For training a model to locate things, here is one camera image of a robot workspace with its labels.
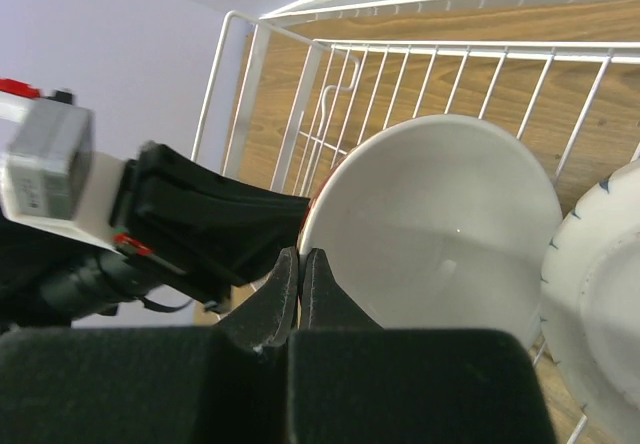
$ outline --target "wire rack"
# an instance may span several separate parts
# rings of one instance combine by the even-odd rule
[[[640,154],[637,103],[624,97],[633,91],[628,76],[640,70],[638,42],[311,40],[280,27],[277,18],[274,24],[232,12],[212,67],[194,159],[233,19],[254,24],[255,32],[222,165],[230,177],[311,195],[342,156],[375,133],[420,115],[467,114],[522,140],[547,170],[566,213],[598,180]],[[272,35],[295,43],[298,52],[289,47],[270,55]],[[270,65],[296,70],[268,81]],[[275,101],[289,104],[274,109]],[[534,366],[552,362],[542,337],[531,356]],[[569,443],[587,428],[589,442],[611,442],[584,415],[573,425]]]

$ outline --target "white bowl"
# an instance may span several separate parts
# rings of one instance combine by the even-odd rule
[[[534,156],[486,121],[428,116],[357,147],[312,201],[299,249],[388,328],[491,328],[531,346],[562,219]]]
[[[640,442],[640,161],[587,192],[542,268],[542,331],[569,392],[616,438]]]

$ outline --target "red button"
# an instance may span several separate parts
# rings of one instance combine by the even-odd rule
[[[14,96],[26,97],[27,99],[37,99],[40,97],[40,91],[34,89],[24,82],[14,81],[13,79],[0,79],[0,92],[7,92]]]

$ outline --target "plate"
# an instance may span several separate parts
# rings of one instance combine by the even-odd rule
[[[529,347],[540,267],[562,220],[542,166],[505,130],[435,115],[349,153],[312,201],[300,254],[385,328],[489,328]]]
[[[640,161],[603,179],[549,244],[540,319],[583,412],[640,442]]]

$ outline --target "plate with blue markings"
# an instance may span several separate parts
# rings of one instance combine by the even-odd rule
[[[640,161],[578,201],[541,280],[542,332],[567,389],[618,442],[640,442]]]

